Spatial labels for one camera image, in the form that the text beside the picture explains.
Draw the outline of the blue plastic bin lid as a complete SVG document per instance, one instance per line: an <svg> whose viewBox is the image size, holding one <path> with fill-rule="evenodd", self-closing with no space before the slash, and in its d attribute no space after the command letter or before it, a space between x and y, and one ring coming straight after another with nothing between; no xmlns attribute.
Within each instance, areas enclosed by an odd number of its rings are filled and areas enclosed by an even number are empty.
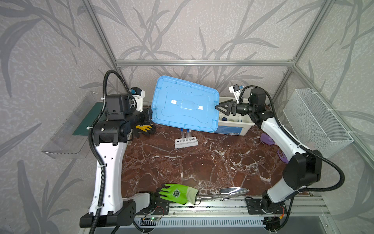
<svg viewBox="0 0 374 234"><path fill-rule="evenodd" d="M152 101L156 124L213 133L218 128L220 95L217 90L185 80L161 76Z"/></svg>

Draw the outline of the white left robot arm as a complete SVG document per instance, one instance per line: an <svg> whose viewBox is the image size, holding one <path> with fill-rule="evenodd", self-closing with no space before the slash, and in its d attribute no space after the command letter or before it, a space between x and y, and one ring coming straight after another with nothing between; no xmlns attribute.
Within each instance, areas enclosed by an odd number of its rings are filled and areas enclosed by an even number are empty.
<svg viewBox="0 0 374 234"><path fill-rule="evenodd" d="M93 123L87 127L89 147L97 161L95 188L92 204L79 221L81 228L95 233L98 227L113 227L116 233L121 226L133 224L136 202L123 200L121 194L122 160L131 135L139 125L150 125L152 110L143 108L144 91L132 88L127 94L107 93L109 76L114 74L124 83L115 70L105 73L102 85L103 106Z"/></svg>

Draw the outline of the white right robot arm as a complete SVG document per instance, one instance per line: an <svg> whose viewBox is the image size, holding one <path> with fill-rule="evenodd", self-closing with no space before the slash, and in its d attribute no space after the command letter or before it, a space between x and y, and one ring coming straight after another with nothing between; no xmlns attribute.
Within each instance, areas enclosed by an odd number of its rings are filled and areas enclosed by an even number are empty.
<svg viewBox="0 0 374 234"><path fill-rule="evenodd" d="M303 192L330 192L340 188L345 182L344 172L332 161L324 158L318 150L311 150L300 143L279 121L270 94L255 85L229 87L235 100L221 102L216 110L229 115L248 115L252 122L262 129L279 146L288 164L282 178L265 191L260 202L266 214L272 214L287 200ZM330 187L312 188L320 181L322 164L327 163L339 174L339 181Z"/></svg>

